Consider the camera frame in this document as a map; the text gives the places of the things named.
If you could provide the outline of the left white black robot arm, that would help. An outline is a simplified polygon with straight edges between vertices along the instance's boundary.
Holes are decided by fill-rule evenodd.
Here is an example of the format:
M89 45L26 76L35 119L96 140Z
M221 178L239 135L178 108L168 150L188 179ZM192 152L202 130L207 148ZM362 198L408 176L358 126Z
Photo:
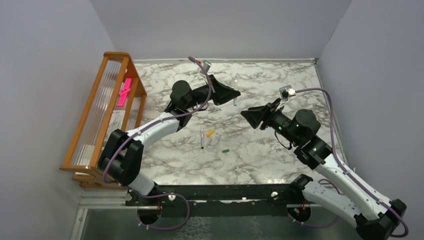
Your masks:
M138 199L144 205L155 203L156 183L141 172L144 151L184 128L191 119L189 109L196 109L199 104L209 100L219 106L241 95L238 90L217 81L212 74L209 78L211 85L195 89L191 89L185 80L175 82L171 88L170 102L161 115L127 132L114 130L98 159L97 168L118 184L138 192Z

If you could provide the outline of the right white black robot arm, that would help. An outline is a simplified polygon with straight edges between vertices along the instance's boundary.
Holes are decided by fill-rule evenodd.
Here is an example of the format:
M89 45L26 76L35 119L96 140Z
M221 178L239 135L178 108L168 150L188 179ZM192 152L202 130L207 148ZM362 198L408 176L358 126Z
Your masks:
M312 110L301 109L289 119L278 108L280 99L263 106L250 107L241 115L252 128L272 128L295 147L294 154L308 166L334 184L342 193L326 189L311 177L302 174L291 184L289 199L300 204L304 200L316 203L338 215L363 240L387 240L401 223L406 205L391 200L362 180L333 148L317 136L321 124Z

